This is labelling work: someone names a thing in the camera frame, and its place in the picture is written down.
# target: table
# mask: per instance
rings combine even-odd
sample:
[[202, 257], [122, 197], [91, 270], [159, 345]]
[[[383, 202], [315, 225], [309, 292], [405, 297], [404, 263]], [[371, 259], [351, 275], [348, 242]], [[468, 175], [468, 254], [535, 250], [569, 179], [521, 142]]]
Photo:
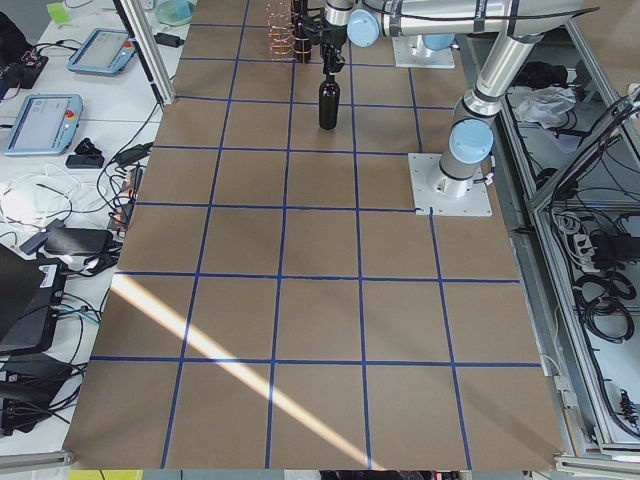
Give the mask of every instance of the table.
[[[40, 43], [53, 43], [62, 38], [82, 41], [93, 28], [98, 26], [122, 28], [122, 23], [114, 11], [102, 9], [104, 4], [105, 2], [100, 0], [78, 11], [70, 12], [72, 15], [70, 25], [57, 27], [51, 23], [42, 35]], [[152, 22], [154, 32], [162, 28], [151, 14], [148, 15], [148, 18]], [[184, 26], [171, 29], [170, 33], [184, 38], [187, 30], [188, 26]], [[159, 48], [169, 74], [173, 75], [182, 49], [162, 46]], [[13, 123], [24, 97], [28, 94], [77, 93], [83, 98], [84, 111], [69, 152], [80, 140], [89, 137], [103, 151], [105, 158], [110, 159], [143, 125], [155, 105], [155, 98], [139, 59], [134, 57], [120, 75], [109, 78], [69, 72], [66, 69], [69, 55], [65, 50], [51, 48], [45, 54], [50, 57], [50, 60], [43, 75], [38, 79], [36, 88], [20, 91], [15, 98], [0, 103], [0, 123]], [[15, 90], [8, 92], [7, 97], [11, 97], [13, 93]], [[161, 117], [162, 111], [157, 109], [132, 144], [153, 141]], [[4, 145], [8, 136], [8, 129], [0, 130], [0, 145]], [[19, 181], [18, 187], [25, 197], [26, 204], [29, 205], [36, 202], [36, 199], [42, 201], [42, 192], [34, 186], [36, 182], [53, 188], [63, 188], [73, 181], [78, 181], [81, 187], [71, 197], [73, 208], [79, 211], [97, 208], [101, 203], [104, 203], [99, 199], [95, 187], [100, 171], [66, 169], [64, 163], [69, 152], [58, 156], [18, 158], [10, 158], [0, 154], [0, 191], [4, 191], [12, 181], [22, 177], [23, 180]], [[39, 176], [45, 175], [46, 171], [50, 174], [48, 178]], [[103, 189], [108, 188], [106, 178], [102, 179], [101, 185]], [[66, 208], [65, 204], [66, 202], [63, 201], [60, 205]], [[3, 204], [5, 207], [7, 205], [11, 206], [10, 202], [7, 201]], [[65, 223], [70, 227], [105, 228], [109, 220], [108, 211], [109, 209], [105, 207], [91, 214], [72, 214]], [[33, 235], [32, 231], [0, 223], [0, 235], [7, 232], [16, 233], [18, 245]], [[13, 240], [13, 235], [8, 235], [2, 237], [0, 242], [4, 245], [11, 245]], [[71, 264], [71, 267], [78, 268], [80, 265]], [[109, 288], [112, 275], [113, 270], [108, 270], [91, 279], [70, 277], [67, 280], [65, 292], [78, 295], [97, 307]], [[86, 362], [89, 359], [97, 330], [97, 325], [84, 322], [84, 333], [75, 363]], [[59, 360], [69, 360], [76, 348], [79, 333], [79, 323], [75, 317], [60, 320], [56, 328], [53, 346], [46, 353]], [[74, 381], [67, 382], [58, 398], [64, 398], [76, 386], [77, 383]], [[70, 419], [73, 411], [74, 408], [69, 408], [61, 412], [61, 415]], [[49, 418], [38, 423], [34, 430], [28, 434], [16, 431], [11, 437], [0, 438], [0, 455], [60, 450], [67, 430], [68, 425], [56, 418]]]

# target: display screen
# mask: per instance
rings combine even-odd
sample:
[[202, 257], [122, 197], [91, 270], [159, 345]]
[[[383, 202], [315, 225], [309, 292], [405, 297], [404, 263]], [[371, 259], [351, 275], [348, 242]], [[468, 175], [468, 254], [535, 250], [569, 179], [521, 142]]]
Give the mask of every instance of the display screen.
[[51, 148], [60, 131], [69, 100], [68, 97], [32, 98], [25, 109], [11, 148], [14, 150]]
[[85, 68], [107, 68], [113, 63], [113, 59], [128, 39], [127, 33], [98, 32], [91, 43], [84, 47], [82, 55], [74, 65]]

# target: grid square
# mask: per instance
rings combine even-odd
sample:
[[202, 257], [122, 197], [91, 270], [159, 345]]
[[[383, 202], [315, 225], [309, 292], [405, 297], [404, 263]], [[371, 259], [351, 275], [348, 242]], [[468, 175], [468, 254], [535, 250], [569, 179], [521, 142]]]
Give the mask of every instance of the grid square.
[[267, 3], [264, 0], [249, 0], [246, 25], [264, 27], [267, 25]]
[[[91, 362], [64, 441], [75, 466], [160, 468], [177, 369], [177, 363]], [[123, 385], [135, 388], [126, 401]], [[136, 439], [135, 448], [123, 439]]]
[[448, 362], [437, 283], [364, 282], [368, 360]]
[[[293, 86], [293, 101], [294, 102], [310, 102], [313, 104], [318, 103], [318, 92], [320, 84], [324, 80], [324, 74], [322, 73], [322, 60], [317, 63], [300, 64], [296, 63], [296, 77]], [[340, 74], [336, 77], [338, 84], [340, 85], [340, 104], [349, 105], [351, 103], [351, 71], [348, 68], [343, 68]]]
[[519, 278], [499, 212], [490, 218], [435, 217], [435, 225], [443, 277]]
[[564, 449], [542, 369], [461, 368], [458, 381], [474, 469], [553, 468]]
[[235, 59], [241, 34], [241, 27], [191, 25], [182, 58]]
[[275, 275], [281, 231], [280, 210], [215, 207], [202, 271]]
[[242, 25], [246, 4], [242, 0], [216, 0], [215, 8], [200, 5], [193, 14], [191, 24]]
[[225, 150], [214, 194], [216, 204], [282, 205], [285, 152]]
[[273, 103], [231, 104], [225, 147], [287, 148], [289, 105]]
[[190, 357], [271, 357], [275, 314], [275, 280], [201, 278], [191, 319], [189, 340], [203, 334], [226, 353], [198, 350], [189, 343]]
[[414, 213], [362, 212], [362, 273], [371, 277], [435, 278], [429, 221]]
[[217, 150], [155, 149], [138, 201], [209, 203]]
[[460, 55], [454, 51], [454, 69], [412, 68], [411, 76], [419, 107], [455, 107], [467, 87]]
[[353, 89], [358, 105], [413, 105], [406, 68], [354, 66]]
[[318, 125], [317, 105], [294, 105], [291, 120], [291, 148], [301, 150], [353, 150], [351, 108], [338, 110], [338, 124], [333, 130]]
[[[187, 313], [193, 292], [192, 277], [126, 276], [153, 295], [182, 321]], [[93, 347], [93, 355], [114, 357], [179, 357], [182, 338], [169, 331], [166, 325], [142, 311], [145, 305], [132, 304], [117, 292], [109, 295], [100, 330]]]
[[313, 207], [355, 207], [353, 155], [292, 153], [287, 203]]
[[406, 155], [358, 155], [360, 207], [412, 210]]
[[278, 358], [362, 358], [356, 281], [287, 279], [281, 288]]
[[235, 63], [211, 60], [183, 60], [174, 80], [178, 95], [222, 98], [229, 97]]
[[392, 470], [467, 468], [451, 368], [368, 367], [367, 384], [374, 462]]
[[266, 365], [186, 364], [167, 468], [264, 468], [268, 382]]
[[351, 56], [354, 65], [387, 65], [395, 67], [393, 44], [390, 38], [379, 38], [370, 47], [357, 47], [351, 44]]
[[[340, 392], [340, 408], [328, 396]], [[278, 408], [289, 397], [304, 411]], [[278, 365], [274, 388], [270, 468], [353, 470], [366, 468], [362, 369], [343, 365]], [[320, 429], [313, 420], [326, 425]], [[337, 433], [354, 450], [347, 455]]]
[[200, 207], [138, 205], [118, 269], [195, 272], [206, 215], [207, 209]]
[[226, 112], [226, 101], [178, 98], [165, 108], [155, 144], [219, 147]]
[[520, 285], [447, 284], [459, 362], [539, 362]]
[[271, 60], [269, 30], [266, 27], [245, 28], [240, 46], [241, 60]]
[[359, 152], [418, 151], [413, 109], [356, 107], [356, 142]]
[[239, 62], [233, 98], [288, 102], [292, 74], [291, 63]]
[[443, 153], [449, 142], [449, 131], [453, 122], [453, 110], [420, 109], [420, 137], [422, 151], [425, 153]]
[[290, 210], [286, 235], [286, 275], [358, 274], [354, 213]]

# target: power adapter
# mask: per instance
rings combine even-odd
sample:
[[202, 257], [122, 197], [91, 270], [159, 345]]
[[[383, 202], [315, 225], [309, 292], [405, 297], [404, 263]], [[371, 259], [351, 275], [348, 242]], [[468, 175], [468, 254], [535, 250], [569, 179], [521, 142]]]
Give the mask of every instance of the power adapter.
[[137, 161], [147, 157], [152, 146], [153, 142], [145, 143], [144, 145], [135, 145], [117, 154], [114, 157], [114, 160], [119, 166], [128, 167], [129, 165], [132, 165]]
[[168, 33], [156, 33], [153, 38], [156, 39], [158, 45], [165, 45], [167, 47], [178, 48], [184, 44], [184, 40], [177, 35], [169, 35]]

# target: black device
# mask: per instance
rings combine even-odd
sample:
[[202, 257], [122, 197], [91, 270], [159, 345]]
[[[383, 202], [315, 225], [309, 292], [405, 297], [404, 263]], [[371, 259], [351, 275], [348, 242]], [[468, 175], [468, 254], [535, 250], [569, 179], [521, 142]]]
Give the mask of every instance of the black device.
[[637, 262], [640, 260], [640, 237], [631, 235], [593, 235], [591, 243], [595, 247], [593, 262], [596, 268], [607, 269], [617, 262]]
[[21, 62], [4, 67], [0, 74], [7, 88], [31, 89], [44, 70], [49, 57], [28, 53]]
[[104, 165], [102, 150], [99, 150], [89, 137], [83, 138], [69, 155], [65, 165], [69, 169], [97, 169]]
[[138, 191], [142, 183], [142, 167], [135, 167], [127, 172], [127, 176], [122, 181], [119, 197], [128, 197], [129, 202], [124, 203], [111, 215], [107, 228], [115, 232], [125, 232], [129, 228], [129, 222], [133, 215], [133, 208], [138, 198]]
[[0, 338], [25, 311], [43, 279], [37, 265], [0, 244]]
[[61, 302], [64, 264], [57, 258], [24, 260], [4, 247], [0, 258], [0, 355], [43, 352], [53, 341], [57, 314], [51, 307]]
[[10, 357], [0, 369], [0, 435], [28, 433], [49, 418], [49, 405], [71, 376], [71, 366], [43, 353]]
[[153, 142], [145, 144], [139, 143], [138, 145], [134, 145], [133, 147], [118, 153], [114, 159], [120, 167], [128, 167], [129, 165], [133, 165], [137, 161], [149, 156], [151, 147], [153, 147]]
[[99, 169], [104, 165], [102, 155], [69, 155], [65, 166], [69, 169]]
[[178, 48], [184, 45], [184, 40], [177, 35], [169, 35], [168, 33], [156, 33], [153, 38], [156, 39], [158, 45], [164, 45], [166, 47]]
[[54, 229], [64, 228], [65, 226], [66, 225], [62, 220], [58, 220], [57, 218], [53, 219], [53, 221], [49, 223], [49, 225], [47, 225], [44, 229], [40, 230], [22, 245], [20, 245], [20, 250], [26, 255], [33, 255], [42, 245], [45, 244], [47, 238], [49, 238], [49, 234]]
[[49, 234], [44, 250], [52, 255], [97, 255], [112, 242], [113, 234], [108, 230], [58, 228]]
[[4, 13], [0, 12], [0, 66], [18, 63], [33, 49], [22, 31]]

